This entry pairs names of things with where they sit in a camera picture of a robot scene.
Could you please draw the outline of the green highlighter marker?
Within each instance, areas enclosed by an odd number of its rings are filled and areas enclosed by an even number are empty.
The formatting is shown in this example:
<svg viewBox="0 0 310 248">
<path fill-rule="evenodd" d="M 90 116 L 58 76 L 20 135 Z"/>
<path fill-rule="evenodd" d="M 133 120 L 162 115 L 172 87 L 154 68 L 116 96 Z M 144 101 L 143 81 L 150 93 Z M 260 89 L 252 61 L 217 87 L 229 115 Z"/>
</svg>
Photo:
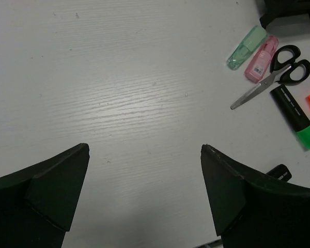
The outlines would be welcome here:
<svg viewBox="0 0 310 248">
<path fill-rule="evenodd" d="M 310 120 L 285 85 L 270 91 L 272 99 L 305 150 L 310 150 Z"/>
</svg>

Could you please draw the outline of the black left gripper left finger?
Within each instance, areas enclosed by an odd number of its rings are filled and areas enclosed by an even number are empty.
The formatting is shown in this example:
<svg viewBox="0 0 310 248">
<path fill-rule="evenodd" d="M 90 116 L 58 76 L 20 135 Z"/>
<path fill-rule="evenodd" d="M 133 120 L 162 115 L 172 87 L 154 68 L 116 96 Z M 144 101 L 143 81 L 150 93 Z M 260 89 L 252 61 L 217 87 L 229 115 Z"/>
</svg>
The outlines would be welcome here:
<svg viewBox="0 0 310 248">
<path fill-rule="evenodd" d="M 88 163 L 89 145 L 80 143 L 0 177 L 0 247 L 61 247 Z"/>
</svg>

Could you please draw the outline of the pink correction tape dispenser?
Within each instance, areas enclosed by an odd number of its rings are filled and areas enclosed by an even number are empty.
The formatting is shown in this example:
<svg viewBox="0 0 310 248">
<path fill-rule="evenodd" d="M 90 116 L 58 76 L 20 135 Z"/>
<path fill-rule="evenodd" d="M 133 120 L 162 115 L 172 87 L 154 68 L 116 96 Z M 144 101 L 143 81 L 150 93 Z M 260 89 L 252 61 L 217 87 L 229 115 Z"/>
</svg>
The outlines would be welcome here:
<svg viewBox="0 0 310 248">
<path fill-rule="evenodd" d="M 269 36 L 260 46 L 244 72 L 245 77 L 249 81 L 258 83 L 263 78 L 276 52 L 277 46 L 278 39 L 274 36 Z"/>
</svg>

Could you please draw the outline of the green correction tape dispenser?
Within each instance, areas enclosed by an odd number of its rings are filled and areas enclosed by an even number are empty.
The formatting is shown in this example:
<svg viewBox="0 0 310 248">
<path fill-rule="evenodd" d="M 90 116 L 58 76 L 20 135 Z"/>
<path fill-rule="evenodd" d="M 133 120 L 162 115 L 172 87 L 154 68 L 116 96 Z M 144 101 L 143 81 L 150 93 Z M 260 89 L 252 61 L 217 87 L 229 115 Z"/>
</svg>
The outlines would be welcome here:
<svg viewBox="0 0 310 248">
<path fill-rule="evenodd" d="M 226 62 L 228 68 L 237 70 L 264 43 L 267 36 L 263 27 L 254 26 L 228 58 Z"/>
</svg>

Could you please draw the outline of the pink highlighter marker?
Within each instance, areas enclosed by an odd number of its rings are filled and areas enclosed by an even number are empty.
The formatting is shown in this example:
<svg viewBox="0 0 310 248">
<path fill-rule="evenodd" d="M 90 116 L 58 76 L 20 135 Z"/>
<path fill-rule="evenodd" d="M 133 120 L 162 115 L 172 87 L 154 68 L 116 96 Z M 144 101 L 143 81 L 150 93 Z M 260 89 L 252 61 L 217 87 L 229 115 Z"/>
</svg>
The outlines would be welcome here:
<svg viewBox="0 0 310 248">
<path fill-rule="evenodd" d="M 290 170 L 284 164 L 277 165 L 275 168 L 267 172 L 267 175 L 284 182 L 288 182 L 292 178 Z"/>
</svg>

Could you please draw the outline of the black handled scissors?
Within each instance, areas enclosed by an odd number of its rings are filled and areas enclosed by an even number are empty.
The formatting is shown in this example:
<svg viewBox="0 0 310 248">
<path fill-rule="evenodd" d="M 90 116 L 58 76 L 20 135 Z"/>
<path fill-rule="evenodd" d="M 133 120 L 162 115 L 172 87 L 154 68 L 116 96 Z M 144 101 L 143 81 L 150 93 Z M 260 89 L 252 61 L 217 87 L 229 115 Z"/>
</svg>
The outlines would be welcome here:
<svg viewBox="0 0 310 248">
<path fill-rule="evenodd" d="M 280 52 L 287 51 L 292 54 L 292 58 L 281 63 L 278 60 L 278 55 Z M 305 81 L 310 75 L 310 62 L 307 59 L 302 59 L 296 61 L 301 55 L 300 49 L 292 44 L 285 45 L 279 48 L 273 55 L 270 64 L 270 75 L 265 79 L 261 80 L 255 87 L 247 91 L 243 96 L 241 96 L 237 101 L 235 101 L 230 109 L 234 110 L 251 99 L 255 98 L 257 95 L 269 88 L 273 83 L 279 83 L 284 85 L 297 85 Z M 293 80 L 291 78 L 291 73 L 301 67 L 304 69 L 304 74 L 299 80 Z"/>
</svg>

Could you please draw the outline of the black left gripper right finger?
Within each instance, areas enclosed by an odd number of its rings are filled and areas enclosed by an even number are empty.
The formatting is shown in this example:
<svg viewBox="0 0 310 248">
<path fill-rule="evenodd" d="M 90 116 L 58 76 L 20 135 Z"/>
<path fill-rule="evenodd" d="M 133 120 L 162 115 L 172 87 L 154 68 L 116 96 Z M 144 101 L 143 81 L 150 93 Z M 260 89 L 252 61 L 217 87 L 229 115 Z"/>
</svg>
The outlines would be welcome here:
<svg viewBox="0 0 310 248">
<path fill-rule="evenodd" d="M 310 247 L 310 189 L 241 164 L 210 145 L 201 167 L 224 247 Z"/>
</svg>

